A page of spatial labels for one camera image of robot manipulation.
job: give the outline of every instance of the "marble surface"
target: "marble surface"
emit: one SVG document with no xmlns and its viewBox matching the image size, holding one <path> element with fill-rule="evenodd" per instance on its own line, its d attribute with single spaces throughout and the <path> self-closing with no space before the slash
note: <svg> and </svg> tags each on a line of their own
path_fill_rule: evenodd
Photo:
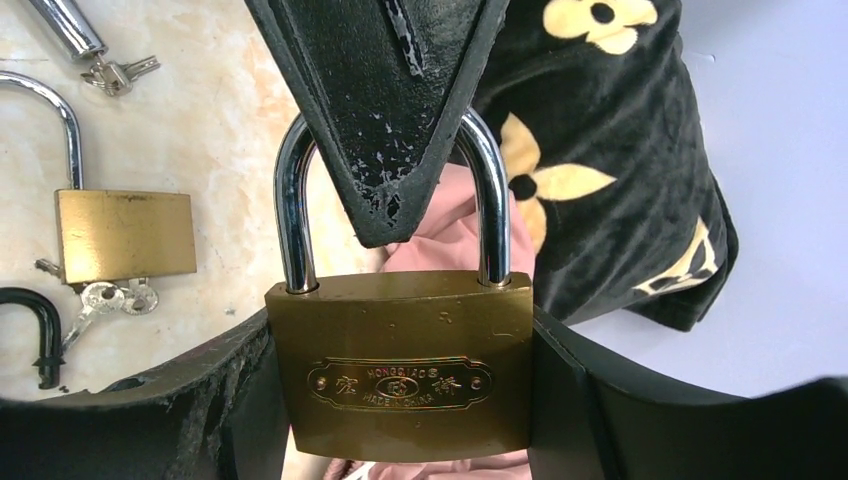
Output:
<svg viewBox="0 0 848 480">
<path fill-rule="evenodd" d="M 297 107 L 241 0 L 80 1 L 111 47 L 108 58 L 155 54 L 162 62 L 119 99 L 79 79 L 82 68 L 67 60 L 26 3 L 0 2 L 0 70 L 47 83 L 76 110 L 87 187 L 192 197 L 198 272 L 151 279 L 161 297 L 156 311 L 105 317 L 66 356 L 62 385 L 98 391 L 233 327 L 282 280 L 272 171 Z M 46 295 L 67 330 L 79 298 L 33 268 L 35 259 L 55 261 L 59 254 L 53 191 L 67 185 L 60 121 L 35 97 L 3 88 L 0 122 L 0 286 Z M 359 245 L 322 162 L 312 165 L 318 275 L 375 270 L 382 252 Z M 0 332 L 0 396 L 61 395 L 37 388 L 34 317 L 2 306 Z M 291 455 L 284 478 L 316 477 L 314 460 Z"/>
</svg>

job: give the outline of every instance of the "silver key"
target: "silver key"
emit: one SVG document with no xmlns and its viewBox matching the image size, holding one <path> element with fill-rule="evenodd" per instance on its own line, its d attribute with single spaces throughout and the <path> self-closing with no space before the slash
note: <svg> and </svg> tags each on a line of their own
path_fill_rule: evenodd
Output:
<svg viewBox="0 0 848 480">
<path fill-rule="evenodd" d="M 129 288 L 123 288 L 124 303 L 121 310 L 129 315 L 147 315 L 159 306 L 159 294 L 146 278 L 134 278 Z"/>
<path fill-rule="evenodd" d="M 134 81 L 162 66 L 155 56 L 135 63 L 120 64 L 107 61 L 102 55 L 97 55 L 95 59 L 96 62 L 91 69 L 80 76 L 86 83 L 99 87 L 110 97 L 120 97 L 130 93 Z"/>
<path fill-rule="evenodd" d="M 62 339 L 62 353 L 65 353 L 77 343 L 80 336 L 101 315 L 112 313 L 124 303 L 124 292 L 112 283 L 94 282 L 85 287 L 80 295 L 82 310 L 71 330 Z"/>
</svg>

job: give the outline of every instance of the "padlock shackle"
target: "padlock shackle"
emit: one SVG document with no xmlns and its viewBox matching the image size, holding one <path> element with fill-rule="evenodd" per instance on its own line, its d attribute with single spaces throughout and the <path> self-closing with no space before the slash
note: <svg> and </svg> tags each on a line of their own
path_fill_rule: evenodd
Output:
<svg viewBox="0 0 848 480">
<path fill-rule="evenodd" d="M 478 281 L 503 286 L 510 277 L 509 189 L 498 144 L 473 109 L 462 117 L 457 145 L 465 155 L 476 187 L 480 221 Z M 286 290 L 303 294 L 318 288 L 306 206 L 306 174 L 315 141 L 298 114 L 283 138 L 274 168 L 274 208 L 286 276 Z"/>
<path fill-rule="evenodd" d="M 79 122 L 74 109 L 55 90 L 38 80 L 20 73 L 0 71 L 0 86 L 13 85 L 30 91 L 47 100 L 62 117 L 65 130 L 65 143 L 68 151 L 68 175 L 73 190 L 83 189 L 82 142 L 80 141 Z"/>
</svg>

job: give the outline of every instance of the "brass padlock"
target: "brass padlock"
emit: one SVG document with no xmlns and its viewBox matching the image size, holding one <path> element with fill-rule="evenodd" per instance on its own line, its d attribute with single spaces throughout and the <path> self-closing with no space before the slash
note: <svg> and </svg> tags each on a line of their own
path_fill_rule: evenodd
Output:
<svg viewBox="0 0 848 480">
<path fill-rule="evenodd" d="M 383 462 L 494 455 L 529 443 L 532 282 L 509 271 L 506 173 L 483 121 L 463 117 L 480 212 L 480 269 L 315 278 L 298 117 L 275 199 L 286 282 L 266 295 L 301 452 Z"/>
<path fill-rule="evenodd" d="M 83 189 L 79 123 L 73 109 L 33 78 L 0 74 L 2 83 L 50 102 L 63 120 L 71 188 L 55 193 L 62 280 L 74 285 L 196 272 L 191 197 Z"/>
</svg>

